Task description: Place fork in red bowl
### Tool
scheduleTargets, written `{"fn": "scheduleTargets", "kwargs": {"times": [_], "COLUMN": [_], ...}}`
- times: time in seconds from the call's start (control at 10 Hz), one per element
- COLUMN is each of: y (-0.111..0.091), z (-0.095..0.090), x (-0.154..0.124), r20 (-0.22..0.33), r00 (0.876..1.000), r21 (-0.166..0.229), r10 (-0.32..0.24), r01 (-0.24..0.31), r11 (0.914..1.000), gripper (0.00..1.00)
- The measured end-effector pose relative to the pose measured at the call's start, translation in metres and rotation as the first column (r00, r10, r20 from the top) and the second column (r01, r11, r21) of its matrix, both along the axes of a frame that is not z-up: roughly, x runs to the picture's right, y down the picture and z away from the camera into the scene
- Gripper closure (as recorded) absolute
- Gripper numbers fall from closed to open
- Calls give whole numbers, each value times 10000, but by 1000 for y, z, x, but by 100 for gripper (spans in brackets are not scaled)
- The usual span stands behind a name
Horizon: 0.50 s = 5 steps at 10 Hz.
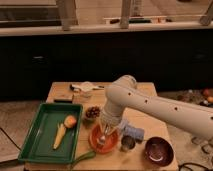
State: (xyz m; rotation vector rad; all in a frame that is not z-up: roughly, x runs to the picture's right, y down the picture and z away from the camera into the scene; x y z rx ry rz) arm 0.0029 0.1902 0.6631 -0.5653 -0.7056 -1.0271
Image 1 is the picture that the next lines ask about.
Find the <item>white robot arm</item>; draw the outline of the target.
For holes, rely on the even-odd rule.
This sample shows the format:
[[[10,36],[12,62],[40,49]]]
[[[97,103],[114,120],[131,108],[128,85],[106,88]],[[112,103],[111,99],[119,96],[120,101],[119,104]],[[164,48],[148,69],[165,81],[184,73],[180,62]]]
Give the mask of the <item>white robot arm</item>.
[[[106,103],[101,122],[115,127],[126,108],[144,112],[179,129],[210,141],[213,138],[213,109],[158,96],[137,89],[137,81],[124,75],[105,88]]]

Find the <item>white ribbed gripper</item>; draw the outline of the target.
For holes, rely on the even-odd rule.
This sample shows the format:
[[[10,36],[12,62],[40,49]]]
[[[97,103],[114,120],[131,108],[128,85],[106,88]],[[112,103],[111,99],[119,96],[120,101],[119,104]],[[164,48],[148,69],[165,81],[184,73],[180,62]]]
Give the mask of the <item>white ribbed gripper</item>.
[[[111,135],[116,130],[115,126],[120,124],[122,116],[110,114],[109,112],[102,110],[100,120],[99,127],[101,134],[103,134],[103,124],[107,124],[109,125],[107,135]]]

